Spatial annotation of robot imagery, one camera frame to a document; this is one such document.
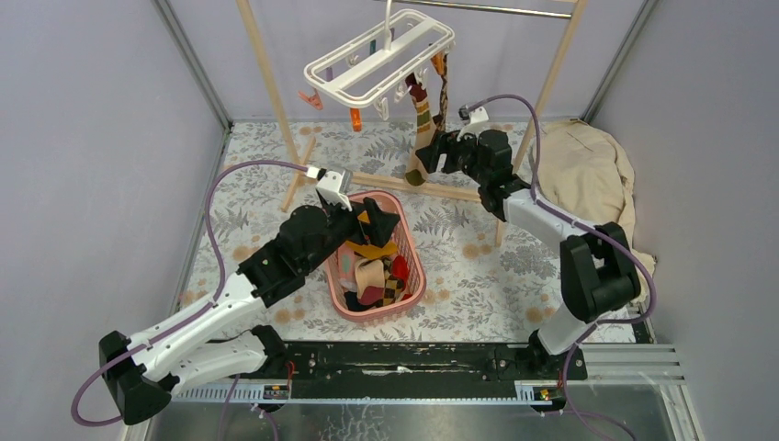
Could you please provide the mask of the mustard yellow sock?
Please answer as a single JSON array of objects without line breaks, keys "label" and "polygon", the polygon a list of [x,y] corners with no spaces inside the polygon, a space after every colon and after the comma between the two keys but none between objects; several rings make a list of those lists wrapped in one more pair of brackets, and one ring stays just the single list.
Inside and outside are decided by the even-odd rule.
[{"label": "mustard yellow sock", "polygon": [[[358,216],[358,219],[360,221],[366,221],[367,215],[365,213]],[[375,245],[370,244],[356,244],[349,241],[345,242],[345,245],[351,249],[354,253],[369,259],[369,260],[375,260],[379,258],[384,258],[388,256],[392,256],[399,251],[398,245],[391,240],[384,246],[384,247],[377,247]]]}]

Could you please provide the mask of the pink laundry basket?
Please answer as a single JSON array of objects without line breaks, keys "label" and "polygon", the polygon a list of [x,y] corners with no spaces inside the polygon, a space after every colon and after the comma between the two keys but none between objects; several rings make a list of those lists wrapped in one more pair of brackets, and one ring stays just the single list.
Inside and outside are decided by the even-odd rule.
[{"label": "pink laundry basket", "polygon": [[332,305],[350,322],[391,319],[415,306],[426,290],[426,275],[400,200],[383,190],[355,193],[350,200],[356,204],[366,198],[400,220],[386,245],[346,242],[323,264]]}]

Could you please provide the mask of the red snowflake sock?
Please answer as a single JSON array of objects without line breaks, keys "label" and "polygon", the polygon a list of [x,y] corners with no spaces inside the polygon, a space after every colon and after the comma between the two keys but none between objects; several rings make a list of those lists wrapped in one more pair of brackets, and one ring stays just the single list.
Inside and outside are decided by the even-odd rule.
[{"label": "red snowflake sock", "polygon": [[404,283],[408,282],[410,275],[410,268],[404,256],[398,254],[395,256],[391,264],[391,275],[398,280],[402,280]]}]

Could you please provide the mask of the beige purple striped sock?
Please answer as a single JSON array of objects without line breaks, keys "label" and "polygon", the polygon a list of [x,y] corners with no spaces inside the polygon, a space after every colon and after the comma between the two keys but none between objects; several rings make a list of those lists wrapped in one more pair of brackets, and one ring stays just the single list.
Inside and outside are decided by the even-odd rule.
[{"label": "beige purple striped sock", "polygon": [[359,302],[374,305],[383,294],[385,284],[383,262],[379,259],[358,259],[355,265],[355,277]]}]

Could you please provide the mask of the navy sock red cuff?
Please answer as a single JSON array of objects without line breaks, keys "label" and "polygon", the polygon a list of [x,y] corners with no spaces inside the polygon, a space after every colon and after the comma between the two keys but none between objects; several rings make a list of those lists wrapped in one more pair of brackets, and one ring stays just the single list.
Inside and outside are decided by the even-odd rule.
[{"label": "navy sock red cuff", "polygon": [[357,294],[354,291],[346,291],[344,293],[344,302],[346,308],[350,312],[362,312],[362,311],[367,311],[371,308],[371,305],[365,305],[360,303],[359,298],[357,297]]}]

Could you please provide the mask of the pink green patterned sock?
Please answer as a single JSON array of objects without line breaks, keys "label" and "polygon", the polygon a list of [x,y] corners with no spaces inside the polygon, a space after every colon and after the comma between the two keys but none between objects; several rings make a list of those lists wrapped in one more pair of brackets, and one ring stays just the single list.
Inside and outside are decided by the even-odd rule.
[{"label": "pink green patterned sock", "polygon": [[357,284],[355,277],[356,255],[346,248],[339,251],[337,255],[337,280],[344,291],[356,292]]}]

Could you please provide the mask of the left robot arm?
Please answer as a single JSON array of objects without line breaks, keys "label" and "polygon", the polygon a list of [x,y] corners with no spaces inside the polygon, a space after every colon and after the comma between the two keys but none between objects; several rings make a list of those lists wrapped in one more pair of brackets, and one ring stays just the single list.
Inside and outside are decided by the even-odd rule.
[{"label": "left robot arm", "polygon": [[344,243],[389,243],[402,219],[397,207],[369,196],[348,209],[327,202],[300,206],[280,224],[276,237],[240,263],[213,294],[141,332],[104,336],[98,344],[102,378],[120,421],[144,422],[180,390],[219,377],[279,374],[285,365],[283,343],[270,327],[248,340],[213,343],[212,335],[302,288],[306,277]]}]

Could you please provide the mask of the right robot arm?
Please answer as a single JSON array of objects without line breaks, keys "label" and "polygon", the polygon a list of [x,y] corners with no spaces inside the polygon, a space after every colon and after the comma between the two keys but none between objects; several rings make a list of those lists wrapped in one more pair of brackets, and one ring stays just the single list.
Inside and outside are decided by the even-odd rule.
[{"label": "right robot arm", "polygon": [[552,377],[563,366],[562,354],[598,319],[638,296],[641,286],[625,231],[614,222],[576,220],[544,199],[514,172],[505,132],[437,134],[415,155],[429,173],[470,177],[489,213],[529,232],[559,256],[563,304],[529,339],[533,348],[526,364],[536,377]]}]

